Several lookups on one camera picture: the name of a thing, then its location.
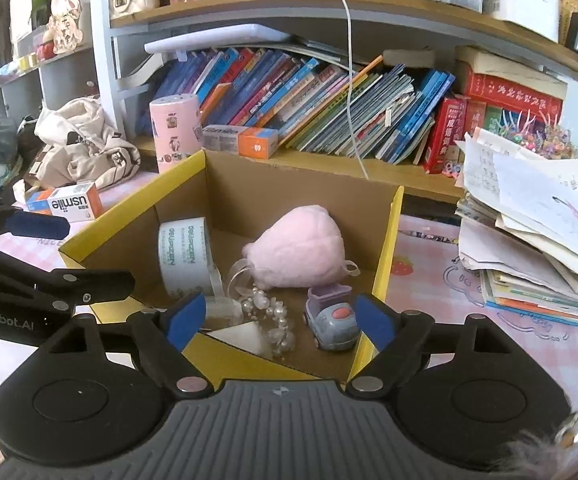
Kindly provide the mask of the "white orange usmile box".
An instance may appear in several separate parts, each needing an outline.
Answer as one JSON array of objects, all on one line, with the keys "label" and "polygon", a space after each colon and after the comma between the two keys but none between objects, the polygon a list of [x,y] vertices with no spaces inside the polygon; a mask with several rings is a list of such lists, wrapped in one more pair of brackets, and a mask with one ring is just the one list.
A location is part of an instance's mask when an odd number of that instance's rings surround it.
[{"label": "white orange usmile box", "polygon": [[62,217],[70,223],[92,221],[104,212],[94,182],[36,191],[27,199],[26,205],[30,212]]}]

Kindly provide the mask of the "grey purple toy car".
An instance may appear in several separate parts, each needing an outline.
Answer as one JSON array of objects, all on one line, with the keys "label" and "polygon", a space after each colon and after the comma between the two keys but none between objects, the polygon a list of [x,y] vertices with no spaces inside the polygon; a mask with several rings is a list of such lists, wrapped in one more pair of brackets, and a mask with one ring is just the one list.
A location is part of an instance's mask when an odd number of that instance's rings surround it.
[{"label": "grey purple toy car", "polygon": [[319,350],[350,350],[359,338],[352,306],[353,289],[339,283],[310,287],[306,293],[303,322],[311,330]]}]

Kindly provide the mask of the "white tape roll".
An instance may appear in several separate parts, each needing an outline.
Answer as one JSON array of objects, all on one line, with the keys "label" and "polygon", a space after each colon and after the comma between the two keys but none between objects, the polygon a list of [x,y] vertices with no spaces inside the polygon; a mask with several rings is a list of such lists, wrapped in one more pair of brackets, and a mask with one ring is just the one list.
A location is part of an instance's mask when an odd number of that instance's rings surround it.
[{"label": "white tape roll", "polygon": [[192,292],[224,295],[204,217],[162,223],[158,232],[158,260],[164,288],[171,298],[182,298]]}]

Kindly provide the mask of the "beige canvas bag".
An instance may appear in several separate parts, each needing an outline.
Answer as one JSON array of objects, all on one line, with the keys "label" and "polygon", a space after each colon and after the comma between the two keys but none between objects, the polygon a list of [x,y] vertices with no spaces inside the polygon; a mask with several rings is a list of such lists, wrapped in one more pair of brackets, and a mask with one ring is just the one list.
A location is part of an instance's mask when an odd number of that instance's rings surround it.
[{"label": "beige canvas bag", "polygon": [[44,143],[27,180],[43,188],[93,182],[103,190],[132,179],[140,151],[108,124],[94,98],[77,98],[58,110],[43,107],[34,134]]}]

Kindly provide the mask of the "pink plush toy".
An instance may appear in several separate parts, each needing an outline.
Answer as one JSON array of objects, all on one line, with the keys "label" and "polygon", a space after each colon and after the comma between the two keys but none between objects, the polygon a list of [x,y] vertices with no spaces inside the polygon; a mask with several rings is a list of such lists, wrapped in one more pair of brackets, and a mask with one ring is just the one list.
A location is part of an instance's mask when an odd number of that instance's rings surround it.
[{"label": "pink plush toy", "polygon": [[319,205],[291,209],[242,248],[239,262],[261,289],[324,286],[359,275],[345,258],[335,220]]}]

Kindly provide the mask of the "yellow cardboard box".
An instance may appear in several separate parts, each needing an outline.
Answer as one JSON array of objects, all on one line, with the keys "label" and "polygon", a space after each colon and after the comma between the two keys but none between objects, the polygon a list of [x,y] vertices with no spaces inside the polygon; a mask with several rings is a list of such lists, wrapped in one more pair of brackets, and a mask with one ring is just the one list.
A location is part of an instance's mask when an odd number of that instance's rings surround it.
[{"label": "yellow cardboard box", "polygon": [[[354,292],[387,296],[391,259],[404,190],[364,178],[312,169],[276,166],[216,152],[197,153],[155,178],[97,220],[72,235],[59,252],[70,268],[128,270],[133,295],[120,302],[99,302],[100,322],[117,323],[144,307],[166,308],[167,296],[158,264],[161,223],[206,218],[212,255],[227,274],[246,243],[258,238],[283,214],[298,206],[319,205],[339,226],[345,255],[359,266],[350,278]],[[198,334],[183,354],[213,385],[227,378],[310,379],[346,382],[366,365],[374,347],[366,337],[352,350],[318,350],[302,322],[306,293],[282,289],[297,343],[278,360],[265,360],[206,334]]]}]

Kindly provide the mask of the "stack of papers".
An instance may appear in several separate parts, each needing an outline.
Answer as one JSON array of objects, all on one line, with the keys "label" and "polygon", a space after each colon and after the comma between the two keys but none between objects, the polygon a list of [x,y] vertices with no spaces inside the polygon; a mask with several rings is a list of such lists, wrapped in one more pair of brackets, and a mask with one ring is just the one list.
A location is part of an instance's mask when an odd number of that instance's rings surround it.
[{"label": "stack of papers", "polygon": [[578,327],[578,158],[476,129],[460,144],[462,265],[487,306]]}]

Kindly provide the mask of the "pink cylindrical container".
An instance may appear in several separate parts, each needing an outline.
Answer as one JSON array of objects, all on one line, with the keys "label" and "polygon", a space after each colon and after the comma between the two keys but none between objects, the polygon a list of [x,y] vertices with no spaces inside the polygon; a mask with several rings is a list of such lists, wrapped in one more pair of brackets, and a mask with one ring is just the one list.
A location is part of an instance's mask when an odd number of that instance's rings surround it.
[{"label": "pink cylindrical container", "polygon": [[149,104],[149,112],[160,174],[201,150],[202,127],[196,94],[155,99]]}]

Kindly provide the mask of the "floral plush doll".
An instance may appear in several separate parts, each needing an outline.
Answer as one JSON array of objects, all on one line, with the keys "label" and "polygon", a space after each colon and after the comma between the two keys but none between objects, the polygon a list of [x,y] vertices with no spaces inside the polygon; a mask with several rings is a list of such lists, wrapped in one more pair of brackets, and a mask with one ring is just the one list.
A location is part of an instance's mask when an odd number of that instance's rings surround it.
[{"label": "floral plush doll", "polygon": [[52,0],[47,31],[53,40],[54,53],[64,54],[76,50],[84,40],[80,27],[83,12],[81,0]]}]

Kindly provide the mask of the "orange white small box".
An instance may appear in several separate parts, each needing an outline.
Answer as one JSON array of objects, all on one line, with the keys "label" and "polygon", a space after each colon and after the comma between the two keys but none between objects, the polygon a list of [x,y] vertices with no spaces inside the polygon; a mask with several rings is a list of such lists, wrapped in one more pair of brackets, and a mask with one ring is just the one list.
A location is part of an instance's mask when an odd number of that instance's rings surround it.
[{"label": "orange white small box", "polygon": [[202,129],[205,150],[255,159],[270,159],[277,151],[279,133],[275,129],[211,125]]}]

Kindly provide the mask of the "row of colourful books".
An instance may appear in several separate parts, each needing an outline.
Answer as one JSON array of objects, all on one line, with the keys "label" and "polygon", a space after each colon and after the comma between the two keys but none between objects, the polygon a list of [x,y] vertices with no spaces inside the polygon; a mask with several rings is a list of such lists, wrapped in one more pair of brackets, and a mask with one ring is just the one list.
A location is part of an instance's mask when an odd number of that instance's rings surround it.
[{"label": "row of colourful books", "polygon": [[196,94],[204,126],[275,129],[291,150],[397,165],[438,125],[455,81],[410,56],[355,64],[296,44],[250,44],[170,56],[149,81],[156,99]]}]

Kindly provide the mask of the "white wooden bookshelf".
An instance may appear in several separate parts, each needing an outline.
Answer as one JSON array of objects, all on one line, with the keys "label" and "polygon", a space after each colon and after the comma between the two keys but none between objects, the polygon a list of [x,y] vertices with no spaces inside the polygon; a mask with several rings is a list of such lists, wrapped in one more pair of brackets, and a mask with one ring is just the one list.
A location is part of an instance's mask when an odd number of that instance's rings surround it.
[{"label": "white wooden bookshelf", "polygon": [[85,96],[91,82],[104,92],[114,127],[131,133],[149,84],[127,86],[123,72],[143,62],[144,45],[167,35],[235,24],[262,24],[372,61],[385,50],[430,47],[443,66],[460,44],[479,46],[549,75],[578,82],[578,54],[516,24],[433,0],[193,0],[111,20],[92,6],[93,38],[0,89],[0,113],[20,118],[41,104],[61,107]]}]

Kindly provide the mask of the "red thick dictionary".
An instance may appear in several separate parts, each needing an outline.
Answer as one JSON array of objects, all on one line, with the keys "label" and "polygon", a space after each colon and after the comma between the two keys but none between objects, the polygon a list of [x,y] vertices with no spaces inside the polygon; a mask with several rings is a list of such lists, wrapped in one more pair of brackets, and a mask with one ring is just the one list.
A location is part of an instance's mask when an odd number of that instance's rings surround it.
[{"label": "red thick dictionary", "polygon": [[568,85],[509,58],[475,48],[455,48],[458,92],[475,101],[537,120],[559,119]]}]

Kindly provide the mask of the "white flat tablet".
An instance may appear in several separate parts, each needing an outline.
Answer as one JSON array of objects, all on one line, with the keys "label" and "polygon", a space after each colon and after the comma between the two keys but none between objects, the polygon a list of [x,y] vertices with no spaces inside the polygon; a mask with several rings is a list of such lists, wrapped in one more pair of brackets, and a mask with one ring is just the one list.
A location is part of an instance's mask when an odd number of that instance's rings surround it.
[{"label": "white flat tablet", "polygon": [[273,29],[260,24],[239,24],[216,27],[198,32],[172,36],[144,45],[148,54],[187,52],[207,48],[223,48],[249,44],[249,42],[286,42],[291,39],[287,32]]}]

